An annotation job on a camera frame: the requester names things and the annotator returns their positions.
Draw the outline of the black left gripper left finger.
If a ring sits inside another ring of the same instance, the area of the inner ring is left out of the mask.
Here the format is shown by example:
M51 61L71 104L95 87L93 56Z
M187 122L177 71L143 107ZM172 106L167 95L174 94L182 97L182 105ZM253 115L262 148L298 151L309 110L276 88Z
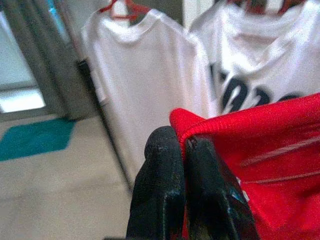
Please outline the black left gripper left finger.
M171 126L154 130L132 192L128 240L177 240L182 236L186 202L184 167Z

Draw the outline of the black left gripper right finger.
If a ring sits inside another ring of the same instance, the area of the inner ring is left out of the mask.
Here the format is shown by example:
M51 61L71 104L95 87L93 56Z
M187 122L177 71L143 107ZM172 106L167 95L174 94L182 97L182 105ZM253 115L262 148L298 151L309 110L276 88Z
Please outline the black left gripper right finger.
M236 176L205 136L185 144L189 240L260 240Z

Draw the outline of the red knit sweater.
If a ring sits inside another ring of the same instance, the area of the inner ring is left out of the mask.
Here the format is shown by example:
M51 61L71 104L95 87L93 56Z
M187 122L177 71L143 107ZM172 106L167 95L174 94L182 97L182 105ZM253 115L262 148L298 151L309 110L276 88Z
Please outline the red knit sweater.
M320 240L320 92L210 119L177 108L169 121L182 150L212 137L261 240Z

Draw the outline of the red plastic hanger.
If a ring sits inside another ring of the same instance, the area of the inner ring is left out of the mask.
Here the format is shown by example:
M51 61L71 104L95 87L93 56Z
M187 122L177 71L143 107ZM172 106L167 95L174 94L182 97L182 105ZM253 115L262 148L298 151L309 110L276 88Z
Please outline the red plastic hanger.
M256 15L282 15L288 9L303 5L307 0L226 0L244 9L247 13Z
M99 9L98 12L104 13L104 12L110 11L112 19L134 21L137 19L138 16L145 15L151 10L150 7L135 3L133 0L124 0L124 5L129 8L131 14L127 14L127 15L114 14L112 13L112 8L117 1L118 0L111 0L109 5Z

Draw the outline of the plain white T-shirt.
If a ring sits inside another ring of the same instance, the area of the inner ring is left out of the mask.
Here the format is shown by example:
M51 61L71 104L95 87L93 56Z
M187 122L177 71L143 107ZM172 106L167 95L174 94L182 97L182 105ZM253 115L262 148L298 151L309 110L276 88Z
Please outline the plain white T-shirt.
M209 60L201 41L159 10L124 26L94 12L81 30L88 65L133 182L149 135L176 108L216 114Z

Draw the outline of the teal floor mat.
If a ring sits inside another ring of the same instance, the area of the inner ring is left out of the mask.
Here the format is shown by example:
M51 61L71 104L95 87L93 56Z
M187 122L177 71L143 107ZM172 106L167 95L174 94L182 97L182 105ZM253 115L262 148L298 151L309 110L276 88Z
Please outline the teal floor mat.
M64 150L75 121L56 118L9 128L0 139L0 162Z

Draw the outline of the black rack upright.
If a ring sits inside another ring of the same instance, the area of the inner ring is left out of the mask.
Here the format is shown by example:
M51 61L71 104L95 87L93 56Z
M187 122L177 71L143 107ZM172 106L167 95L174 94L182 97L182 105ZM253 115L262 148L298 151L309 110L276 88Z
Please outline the black rack upright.
M81 60L81 61L77 62L77 68L78 68L79 72L81 73L81 75L83 76L83 81L86 85L86 88L87 88L91 98L92 98L92 101L93 101L93 104L96 108L96 111L100 117L100 120L101 120L102 125L104 127L105 134L109 139L112 151L114 153L114 157L115 157L116 162L121 170L123 179L126 183L127 190L131 194L133 191L133 186L130 181L129 172L125 166L124 158L123 158L122 154L119 152L118 146L115 141L115 135L114 135L113 131L110 129L109 120L108 120L108 118L103 110L103 107L99 101L99 98L98 98L98 95L96 92L96 88L95 88L95 85L94 85L94 82L93 82L93 79L91 76L91 71L90 71L89 65L86 60Z

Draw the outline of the white T-shirt with black print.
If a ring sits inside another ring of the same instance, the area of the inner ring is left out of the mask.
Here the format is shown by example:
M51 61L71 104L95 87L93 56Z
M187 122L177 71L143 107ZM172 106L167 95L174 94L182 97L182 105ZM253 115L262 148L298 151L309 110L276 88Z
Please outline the white T-shirt with black print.
M220 0L190 32L208 56L213 116L320 92L320 0L278 16Z

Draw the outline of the grey curtain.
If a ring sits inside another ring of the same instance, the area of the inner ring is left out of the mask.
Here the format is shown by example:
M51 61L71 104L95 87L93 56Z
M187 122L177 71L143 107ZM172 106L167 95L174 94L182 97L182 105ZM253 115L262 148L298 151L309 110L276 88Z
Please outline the grey curtain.
M95 116L96 107L76 53L59 33L47 0L0 0L0 6L48 112L71 120Z

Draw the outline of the glass door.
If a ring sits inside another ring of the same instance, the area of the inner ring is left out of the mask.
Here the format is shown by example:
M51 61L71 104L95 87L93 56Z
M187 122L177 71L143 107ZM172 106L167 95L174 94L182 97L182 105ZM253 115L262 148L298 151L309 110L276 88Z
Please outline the glass door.
M0 113L46 106L38 83L13 35L4 11L0 11Z

